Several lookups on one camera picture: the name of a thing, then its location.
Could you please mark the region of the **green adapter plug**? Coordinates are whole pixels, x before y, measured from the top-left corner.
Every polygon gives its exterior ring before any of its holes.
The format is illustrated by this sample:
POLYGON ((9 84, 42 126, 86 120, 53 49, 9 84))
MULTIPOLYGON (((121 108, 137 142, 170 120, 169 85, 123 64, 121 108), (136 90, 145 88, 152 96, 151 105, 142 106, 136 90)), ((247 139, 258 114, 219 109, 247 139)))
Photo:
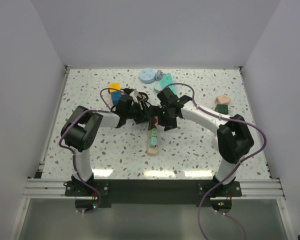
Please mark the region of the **green adapter plug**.
POLYGON ((156 138, 158 136, 158 130, 156 128, 153 128, 151 131, 150 131, 150 135, 151 135, 151 138, 154 137, 156 138))

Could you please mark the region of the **dark green cube socket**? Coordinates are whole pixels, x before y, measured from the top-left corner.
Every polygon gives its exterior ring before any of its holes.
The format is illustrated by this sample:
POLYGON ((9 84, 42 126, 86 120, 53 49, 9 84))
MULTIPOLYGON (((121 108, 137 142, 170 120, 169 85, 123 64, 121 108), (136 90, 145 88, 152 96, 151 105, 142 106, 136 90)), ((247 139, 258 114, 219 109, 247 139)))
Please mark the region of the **dark green cube socket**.
POLYGON ((223 114, 223 115, 228 115, 229 114, 229 107, 226 104, 217 104, 215 107, 215 111, 223 114))

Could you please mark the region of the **blue cube socket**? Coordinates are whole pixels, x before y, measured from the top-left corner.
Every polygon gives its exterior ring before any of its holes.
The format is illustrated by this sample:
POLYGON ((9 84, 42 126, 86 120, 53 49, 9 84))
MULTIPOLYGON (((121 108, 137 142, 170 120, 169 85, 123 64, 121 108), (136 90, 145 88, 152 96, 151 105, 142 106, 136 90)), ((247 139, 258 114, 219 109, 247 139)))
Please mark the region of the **blue cube socket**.
POLYGON ((121 91, 113 91, 110 93, 111 96, 111 101, 113 103, 114 106, 116 106, 122 96, 122 92, 121 91))

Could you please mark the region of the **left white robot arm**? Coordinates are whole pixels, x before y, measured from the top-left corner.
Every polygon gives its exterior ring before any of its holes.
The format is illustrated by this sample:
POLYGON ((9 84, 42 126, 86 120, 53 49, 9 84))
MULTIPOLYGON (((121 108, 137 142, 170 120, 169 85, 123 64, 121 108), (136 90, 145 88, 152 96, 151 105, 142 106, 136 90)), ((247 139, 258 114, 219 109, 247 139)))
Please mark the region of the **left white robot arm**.
POLYGON ((148 122, 151 130, 158 122, 158 106, 147 105, 145 100, 134 100, 124 95, 109 111, 87 109, 78 106, 60 133, 59 146, 72 153, 74 173, 71 181, 82 196, 89 196, 94 190, 94 174, 91 168, 90 147, 99 128, 120 128, 127 120, 136 124, 148 122))

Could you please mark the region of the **teal triangular power strip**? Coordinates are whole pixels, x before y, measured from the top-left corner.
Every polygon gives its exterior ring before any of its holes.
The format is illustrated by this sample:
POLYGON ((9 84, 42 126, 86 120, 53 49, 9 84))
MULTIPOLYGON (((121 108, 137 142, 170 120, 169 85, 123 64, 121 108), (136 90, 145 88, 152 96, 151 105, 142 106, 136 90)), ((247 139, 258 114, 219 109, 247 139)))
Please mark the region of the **teal triangular power strip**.
POLYGON ((167 73, 162 79, 158 81, 153 89, 156 93, 159 93, 161 90, 168 86, 174 94, 177 94, 176 88, 173 83, 173 76, 171 75, 171 73, 167 73))

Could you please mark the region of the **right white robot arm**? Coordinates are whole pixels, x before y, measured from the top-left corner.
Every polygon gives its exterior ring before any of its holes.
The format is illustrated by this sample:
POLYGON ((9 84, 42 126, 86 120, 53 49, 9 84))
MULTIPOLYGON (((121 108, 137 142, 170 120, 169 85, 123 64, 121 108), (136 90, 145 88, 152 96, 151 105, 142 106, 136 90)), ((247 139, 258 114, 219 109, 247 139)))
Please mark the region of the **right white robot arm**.
POLYGON ((214 174, 216 181, 212 189, 217 196, 225 196, 231 190, 230 182, 235 179, 239 161, 244 159, 255 144, 248 128, 250 124, 239 114, 229 117, 195 105, 191 100, 185 103, 180 100, 174 103, 162 102, 159 117, 173 122, 177 117, 193 121, 216 136, 221 162, 214 174))

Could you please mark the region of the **teal adapter plug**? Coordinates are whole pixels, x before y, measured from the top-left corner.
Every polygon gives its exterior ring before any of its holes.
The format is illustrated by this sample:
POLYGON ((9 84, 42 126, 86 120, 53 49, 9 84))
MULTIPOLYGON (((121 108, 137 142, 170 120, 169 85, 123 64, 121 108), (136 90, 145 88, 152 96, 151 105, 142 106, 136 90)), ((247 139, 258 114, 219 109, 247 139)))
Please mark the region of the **teal adapter plug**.
POLYGON ((155 148, 157 146, 157 138, 156 137, 150 137, 149 138, 149 148, 155 148))

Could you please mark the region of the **beige long power strip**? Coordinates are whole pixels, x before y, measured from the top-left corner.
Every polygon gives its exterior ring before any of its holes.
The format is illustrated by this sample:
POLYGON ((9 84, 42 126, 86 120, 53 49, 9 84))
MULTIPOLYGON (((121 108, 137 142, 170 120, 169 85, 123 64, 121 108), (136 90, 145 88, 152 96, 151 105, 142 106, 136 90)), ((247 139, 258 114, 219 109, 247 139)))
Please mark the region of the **beige long power strip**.
POLYGON ((147 154, 156 155, 158 153, 158 118, 154 118, 154 126, 148 131, 147 154))

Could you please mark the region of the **pink round socket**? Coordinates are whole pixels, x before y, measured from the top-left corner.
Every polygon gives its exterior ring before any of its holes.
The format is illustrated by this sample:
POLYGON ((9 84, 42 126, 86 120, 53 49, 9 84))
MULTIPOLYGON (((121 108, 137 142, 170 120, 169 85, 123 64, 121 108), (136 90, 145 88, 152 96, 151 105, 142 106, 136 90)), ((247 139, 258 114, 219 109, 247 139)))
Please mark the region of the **pink round socket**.
POLYGON ((227 94, 223 94, 217 96, 214 102, 216 105, 228 105, 231 100, 227 94))

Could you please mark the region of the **yellow cube socket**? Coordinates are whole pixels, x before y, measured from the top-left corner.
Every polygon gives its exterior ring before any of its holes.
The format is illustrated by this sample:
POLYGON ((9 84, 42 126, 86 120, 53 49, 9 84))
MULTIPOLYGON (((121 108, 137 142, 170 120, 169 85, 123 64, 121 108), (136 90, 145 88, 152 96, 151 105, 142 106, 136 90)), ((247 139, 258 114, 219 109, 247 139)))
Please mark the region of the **yellow cube socket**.
POLYGON ((116 92, 116 91, 120 91, 121 90, 121 86, 120 86, 120 83, 119 82, 113 82, 113 83, 110 83, 108 85, 109 87, 109 92, 112 93, 112 92, 116 92))

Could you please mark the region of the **round light blue socket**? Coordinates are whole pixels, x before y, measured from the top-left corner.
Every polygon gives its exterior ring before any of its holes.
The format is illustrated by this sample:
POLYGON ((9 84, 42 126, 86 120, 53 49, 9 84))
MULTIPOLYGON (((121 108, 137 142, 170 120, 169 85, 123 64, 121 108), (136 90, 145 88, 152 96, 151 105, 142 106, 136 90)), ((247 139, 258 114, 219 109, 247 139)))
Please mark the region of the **round light blue socket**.
POLYGON ((139 72, 138 78, 144 84, 151 84, 156 80, 156 71, 153 68, 144 68, 139 72))

